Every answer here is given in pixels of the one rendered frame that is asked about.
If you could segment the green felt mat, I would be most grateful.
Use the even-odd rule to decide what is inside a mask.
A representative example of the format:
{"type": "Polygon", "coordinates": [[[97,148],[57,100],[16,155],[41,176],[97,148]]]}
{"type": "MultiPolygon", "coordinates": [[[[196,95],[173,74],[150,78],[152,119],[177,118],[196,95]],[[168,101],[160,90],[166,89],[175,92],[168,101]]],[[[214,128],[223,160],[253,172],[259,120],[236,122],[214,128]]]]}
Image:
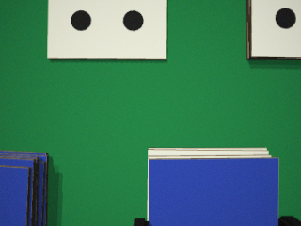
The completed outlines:
{"type": "Polygon", "coordinates": [[[47,226],[147,221],[148,148],[265,147],[301,221],[301,60],[246,60],[246,0],[167,0],[166,60],[47,45],[48,0],[0,0],[0,150],[48,153],[47,226]]]}

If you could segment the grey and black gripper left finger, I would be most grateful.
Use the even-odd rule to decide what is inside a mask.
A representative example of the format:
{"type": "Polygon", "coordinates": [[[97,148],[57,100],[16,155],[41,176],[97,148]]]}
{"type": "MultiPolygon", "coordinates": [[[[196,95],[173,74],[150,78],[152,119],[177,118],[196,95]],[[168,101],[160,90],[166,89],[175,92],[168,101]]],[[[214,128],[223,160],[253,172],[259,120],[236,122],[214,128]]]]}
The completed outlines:
{"type": "Polygon", "coordinates": [[[134,226],[149,226],[149,222],[144,218],[135,218],[134,226]]]}

